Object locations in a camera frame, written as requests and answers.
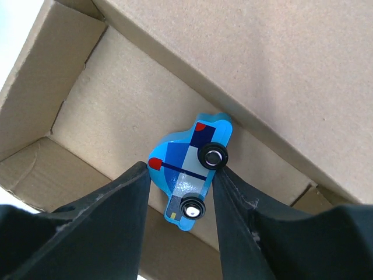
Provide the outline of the cardboard box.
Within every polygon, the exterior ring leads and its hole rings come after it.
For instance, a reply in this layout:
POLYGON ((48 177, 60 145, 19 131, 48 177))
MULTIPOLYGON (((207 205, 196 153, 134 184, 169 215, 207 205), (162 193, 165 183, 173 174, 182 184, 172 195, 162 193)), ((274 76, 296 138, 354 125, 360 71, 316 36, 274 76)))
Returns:
MULTIPOLYGON (((1 187, 52 212, 227 113, 227 168, 316 215, 372 206, 371 1, 44 1, 1 90, 1 187)), ((190 232, 150 183, 138 275, 224 279, 213 187, 190 232)))

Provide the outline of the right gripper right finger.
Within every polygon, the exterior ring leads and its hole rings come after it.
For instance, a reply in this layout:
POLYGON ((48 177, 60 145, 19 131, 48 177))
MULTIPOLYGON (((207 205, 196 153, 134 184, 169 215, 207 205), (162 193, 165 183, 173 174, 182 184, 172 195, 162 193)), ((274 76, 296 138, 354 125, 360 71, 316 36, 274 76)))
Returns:
POLYGON ((372 206, 312 215, 225 167, 213 179, 224 279, 371 279, 372 206))

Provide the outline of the blue toy police car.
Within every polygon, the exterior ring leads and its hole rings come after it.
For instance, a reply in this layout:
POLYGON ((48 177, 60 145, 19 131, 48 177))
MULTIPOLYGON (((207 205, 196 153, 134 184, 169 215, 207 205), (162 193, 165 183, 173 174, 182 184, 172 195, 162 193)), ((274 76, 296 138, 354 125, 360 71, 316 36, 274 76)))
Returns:
POLYGON ((228 114, 201 113, 190 129, 168 134, 151 151, 147 167, 151 180, 167 195, 166 221, 190 231, 204 216, 215 172, 228 162, 232 133, 228 114))

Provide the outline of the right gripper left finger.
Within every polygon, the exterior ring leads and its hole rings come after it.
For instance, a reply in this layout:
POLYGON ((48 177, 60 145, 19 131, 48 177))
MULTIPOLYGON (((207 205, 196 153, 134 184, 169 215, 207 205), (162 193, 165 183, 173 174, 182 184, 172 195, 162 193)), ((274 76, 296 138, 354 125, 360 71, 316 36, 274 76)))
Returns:
POLYGON ((150 176, 137 162, 52 212, 1 206, 2 279, 136 279, 150 176))

